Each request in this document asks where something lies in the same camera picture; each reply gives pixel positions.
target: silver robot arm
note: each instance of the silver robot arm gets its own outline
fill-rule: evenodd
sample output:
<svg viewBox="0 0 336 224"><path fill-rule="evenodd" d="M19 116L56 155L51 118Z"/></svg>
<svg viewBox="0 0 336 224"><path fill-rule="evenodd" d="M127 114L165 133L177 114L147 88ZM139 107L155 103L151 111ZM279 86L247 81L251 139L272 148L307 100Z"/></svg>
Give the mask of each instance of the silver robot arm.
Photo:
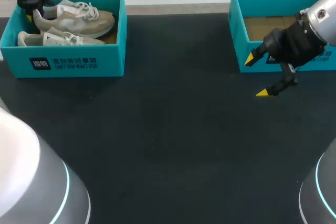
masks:
<svg viewBox="0 0 336 224"><path fill-rule="evenodd" d="M336 46L336 0L319 0L307 12L311 29L327 44Z"/></svg>
<svg viewBox="0 0 336 224"><path fill-rule="evenodd" d="M288 28L275 28L252 49L246 66L253 66L266 53L281 66L283 77L257 96L276 96L289 86L298 84L295 69L325 51L325 46L336 46L336 0L318 0L310 8L296 14L296 21Z"/></svg>

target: beige sneaker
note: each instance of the beige sneaker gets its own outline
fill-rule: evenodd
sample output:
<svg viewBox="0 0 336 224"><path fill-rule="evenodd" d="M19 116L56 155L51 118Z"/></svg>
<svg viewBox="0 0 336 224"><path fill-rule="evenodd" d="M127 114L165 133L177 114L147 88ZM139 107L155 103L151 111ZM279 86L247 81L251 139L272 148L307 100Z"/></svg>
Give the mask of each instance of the beige sneaker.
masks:
<svg viewBox="0 0 336 224"><path fill-rule="evenodd" d="M58 31L51 28L44 34L28 34L21 31L17 36L19 47L29 46L80 46L80 45L103 45L105 42L98 39L82 38L71 33Z"/></svg>
<svg viewBox="0 0 336 224"><path fill-rule="evenodd" d="M108 33L115 22L112 13L97 10L91 3L73 3L68 0L62 0L53 7L44 7L43 17L38 10L34 10L33 18L41 32L55 27L60 31L93 39Z"/></svg>

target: glowing blue ring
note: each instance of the glowing blue ring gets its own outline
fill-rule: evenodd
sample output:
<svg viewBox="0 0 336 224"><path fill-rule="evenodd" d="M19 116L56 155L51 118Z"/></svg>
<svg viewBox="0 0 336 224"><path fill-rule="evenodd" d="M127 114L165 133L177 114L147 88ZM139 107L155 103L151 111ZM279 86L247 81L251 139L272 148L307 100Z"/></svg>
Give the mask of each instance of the glowing blue ring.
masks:
<svg viewBox="0 0 336 224"><path fill-rule="evenodd" d="M326 200L324 199L324 196L322 195L322 192L321 192L321 189L320 189L320 185L319 185L319 180L318 180L318 176L317 176L317 172L318 172L318 169L319 169L319 164L320 164L320 161L323 157L323 155L320 157L318 163L317 163L317 166L316 166L316 172L315 172L315 179L316 179L316 186L317 186L317 190L319 191L319 194L320 194L320 197L324 203L324 205L326 206L326 208L329 210L329 212L334 216L334 218L336 219L336 214L333 212L333 210L331 210L331 208L329 207L328 203L326 202Z"/></svg>
<svg viewBox="0 0 336 224"><path fill-rule="evenodd" d="M51 220L51 222L49 224L54 224L56 222L56 220L58 219L58 217L61 215L62 210L64 208L65 203L67 202L67 198L68 198L68 195L69 195L69 187L70 187L69 171L68 171L67 165L64 162L63 162L63 164L64 164L65 172L67 174L67 187L66 187L66 190L65 190L65 195L64 195L62 204L59 207L57 213L55 214L55 216L53 217L53 219Z"/></svg>

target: logo on box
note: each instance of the logo on box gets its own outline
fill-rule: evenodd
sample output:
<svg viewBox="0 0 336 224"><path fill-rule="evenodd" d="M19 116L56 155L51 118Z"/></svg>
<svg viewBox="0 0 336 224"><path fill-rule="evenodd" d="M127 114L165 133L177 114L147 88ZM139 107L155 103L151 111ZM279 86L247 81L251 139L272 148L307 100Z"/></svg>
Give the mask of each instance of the logo on box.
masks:
<svg viewBox="0 0 336 224"><path fill-rule="evenodd" d="M272 56L268 56L267 60L266 60L266 64L276 64L278 63L278 61L276 59L274 59Z"/></svg>
<svg viewBox="0 0 336 224"><path fill-rule="evenodd" d="M51 66L47 58L30 58L31 65L35 70L50 70Z"/></svg>

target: teal box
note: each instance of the teal box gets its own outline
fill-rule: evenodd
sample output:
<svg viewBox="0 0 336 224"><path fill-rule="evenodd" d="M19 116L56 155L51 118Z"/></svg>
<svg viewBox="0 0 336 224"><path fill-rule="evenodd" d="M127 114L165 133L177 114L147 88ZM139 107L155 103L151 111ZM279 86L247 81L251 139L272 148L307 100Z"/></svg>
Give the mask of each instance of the teal box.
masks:
<svg viewBox="0 0 336 224"><path fill-rule="evenodd" d="M117 43L99 46L17 47L18 33L33 33L36 28L28 20L25 12L16 6L0 41L3 57L16 78L123 76L127 39L125 1L70 1L91 2L98 10L113 12L116 18L113 29L118 28ZM42 61L43 64L47 61L50 67L35 70L32 62L34 60Z"/></svg>
<svg viewBox="0 0 336 224"><path fill-rule="evenodd" d="M236 56L241 72L275 72L281 71L279 64L269 63L268 55L252 67L244 65L253 48L262 41L250 41L244 23L245 17L282 17L294 16L295 13L311 7L318 0L231 0L229 25ZM336 48L327 46L326 51L300 68L302 70L335 70Z"/></svg>

